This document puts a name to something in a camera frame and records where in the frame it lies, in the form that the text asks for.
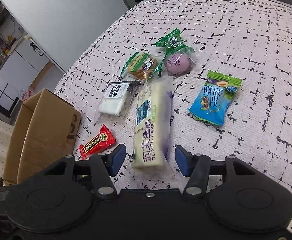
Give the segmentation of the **white door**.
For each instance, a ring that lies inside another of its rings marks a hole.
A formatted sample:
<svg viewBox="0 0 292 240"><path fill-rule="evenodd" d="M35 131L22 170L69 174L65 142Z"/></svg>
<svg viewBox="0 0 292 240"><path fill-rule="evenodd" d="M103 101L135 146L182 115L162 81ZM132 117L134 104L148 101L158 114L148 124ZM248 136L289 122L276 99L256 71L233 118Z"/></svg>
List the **white door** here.
<svg viewBox="0 0 292 240"><path fill-rule="evenodd" d="M123 0L0 0L64 72L128 10Z"/></svg>

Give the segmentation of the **purple round pastry packet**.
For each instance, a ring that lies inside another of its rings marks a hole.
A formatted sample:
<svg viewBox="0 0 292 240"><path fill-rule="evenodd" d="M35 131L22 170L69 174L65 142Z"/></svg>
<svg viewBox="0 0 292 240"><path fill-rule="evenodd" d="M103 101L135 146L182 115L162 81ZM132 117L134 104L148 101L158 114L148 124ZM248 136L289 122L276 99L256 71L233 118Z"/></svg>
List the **purple round pastry packet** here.
<svg viewBox="0 0 292 240"><path fill-rule="evenodd" d="M189 46L169 48L163 59L163 64L169 75L181 76L194 66L194 49Z"/></svg>

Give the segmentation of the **green candy wrapper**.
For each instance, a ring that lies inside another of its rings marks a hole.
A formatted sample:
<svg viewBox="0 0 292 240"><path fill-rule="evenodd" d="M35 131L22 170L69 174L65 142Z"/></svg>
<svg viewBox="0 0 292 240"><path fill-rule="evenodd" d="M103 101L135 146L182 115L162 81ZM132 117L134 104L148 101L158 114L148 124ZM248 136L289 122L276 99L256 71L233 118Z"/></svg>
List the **green candy wrapper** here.
<svg viewBox="0 0 292 240"><path fill-rule="evenodd" d="M184 44L181 39L179 29L174 29L164 37L160 38L155 46L158 48L164 48L166 54L172 54L177 51L183 51L185 53L194 53L194 49Z"/></svg>

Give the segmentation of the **green peanut brittle packet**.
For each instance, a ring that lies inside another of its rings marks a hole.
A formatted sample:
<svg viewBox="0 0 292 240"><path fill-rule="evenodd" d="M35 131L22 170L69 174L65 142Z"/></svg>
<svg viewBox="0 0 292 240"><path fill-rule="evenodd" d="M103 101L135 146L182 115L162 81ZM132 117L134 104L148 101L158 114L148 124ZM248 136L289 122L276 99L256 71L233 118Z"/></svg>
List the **green peanut brittle packet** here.
<svg viewBox="0 0 292 240"><path fill-rule="evenodd" d="M153 55L135 52L126 61L120 77L130 76L136 80L148 82L156 73L161 71L161 64Z"/></svg>

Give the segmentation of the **cardboard box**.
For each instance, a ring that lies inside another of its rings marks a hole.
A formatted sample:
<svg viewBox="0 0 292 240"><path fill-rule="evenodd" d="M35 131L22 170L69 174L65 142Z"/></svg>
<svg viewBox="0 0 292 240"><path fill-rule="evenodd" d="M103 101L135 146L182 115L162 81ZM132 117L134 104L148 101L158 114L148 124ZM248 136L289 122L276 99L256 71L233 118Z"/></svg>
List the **cardboard box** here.
<svg viewBox="0 0 292 240"><path fill-rule="evenodd" d="M80 112L47 89L23 101L7 150L4 185L23 183L71 155L80 120Z"/></svg>

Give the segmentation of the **white kitchen cabinet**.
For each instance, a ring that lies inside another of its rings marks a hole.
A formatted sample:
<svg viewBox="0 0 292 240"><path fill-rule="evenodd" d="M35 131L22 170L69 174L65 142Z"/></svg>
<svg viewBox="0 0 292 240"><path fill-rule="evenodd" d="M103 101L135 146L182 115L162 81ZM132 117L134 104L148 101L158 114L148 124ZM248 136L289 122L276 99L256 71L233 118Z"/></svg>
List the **white kitchen cabinet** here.
<svg viewBox="0 0 292 240"><path fill-rule="evenodd" d="M26 91L49 59L35 42L22 38L12 47L0 38L0 113L10 117L21 91Z"/></svg>

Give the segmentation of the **white nougat clear packet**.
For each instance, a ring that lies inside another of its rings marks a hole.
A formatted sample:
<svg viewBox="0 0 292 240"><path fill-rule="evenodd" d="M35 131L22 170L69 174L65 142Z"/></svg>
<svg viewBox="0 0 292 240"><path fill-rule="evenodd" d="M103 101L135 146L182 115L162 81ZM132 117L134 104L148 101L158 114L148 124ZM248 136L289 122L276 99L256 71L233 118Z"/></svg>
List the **white nougat clear packet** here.
<svg viewBox="0 0 292 240"><path fill-rule="evenodd" d="M139 81L110 82L98 105L95 120L124 119L131 106Z"/></svg>

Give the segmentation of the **long Runfu cake packet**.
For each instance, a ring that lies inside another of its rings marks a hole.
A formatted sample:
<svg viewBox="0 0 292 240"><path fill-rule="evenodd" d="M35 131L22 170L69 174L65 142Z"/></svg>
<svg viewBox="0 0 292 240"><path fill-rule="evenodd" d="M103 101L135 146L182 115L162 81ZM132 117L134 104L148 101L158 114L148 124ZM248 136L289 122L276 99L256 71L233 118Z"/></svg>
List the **long Runfu cake packet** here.
<svg viewBox="0 0 292 240"><path fill-rule="evenodd" d="M140 90L136 108L134 151L135 169L161 167L167 160L173 77L164 76Z"/></svg>

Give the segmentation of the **red white bag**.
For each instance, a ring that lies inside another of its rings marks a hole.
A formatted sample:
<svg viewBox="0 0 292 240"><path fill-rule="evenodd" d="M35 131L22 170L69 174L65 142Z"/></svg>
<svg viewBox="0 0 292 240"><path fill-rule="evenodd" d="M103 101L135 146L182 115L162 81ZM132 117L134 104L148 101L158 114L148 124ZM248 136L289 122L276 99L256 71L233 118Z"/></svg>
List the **red white bag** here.
<svg viewBox="0 0 292 240"><path fill-rule="evenodd" d="M21 102L27 100L34 94L34 90L31 87L27 89L22 89L19 91L18 98Z"/></svg>

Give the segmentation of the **red candy wrapper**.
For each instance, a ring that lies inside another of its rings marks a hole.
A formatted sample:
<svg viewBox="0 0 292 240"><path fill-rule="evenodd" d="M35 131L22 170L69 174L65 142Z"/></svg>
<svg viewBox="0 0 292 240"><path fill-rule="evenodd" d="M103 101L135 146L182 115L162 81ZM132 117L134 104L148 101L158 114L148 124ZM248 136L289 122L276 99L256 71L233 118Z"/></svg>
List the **red candy wrapper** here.
<svg viewBox="0 0 292 240"><path fill-rule="evenodd" d="M116 143L115 136L109 128L102 124L99 133L86 144L79 146L82 160L86 160L91 155L102 153Z"/></svg>

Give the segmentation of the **blue green plum candy packet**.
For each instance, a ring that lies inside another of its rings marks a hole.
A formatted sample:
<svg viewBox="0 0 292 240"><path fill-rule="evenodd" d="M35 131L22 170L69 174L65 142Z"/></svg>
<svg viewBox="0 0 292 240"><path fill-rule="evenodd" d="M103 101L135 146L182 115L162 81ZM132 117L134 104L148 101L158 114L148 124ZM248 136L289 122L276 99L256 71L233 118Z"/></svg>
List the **blue green plum candy packet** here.
<svg viewBox="0 0 292 240"><path fill-rule="evenodd" d="M242 80L218 72L209 71L200 93L189 108L196 120L222 126L226 111L239 91Z"/></svg>

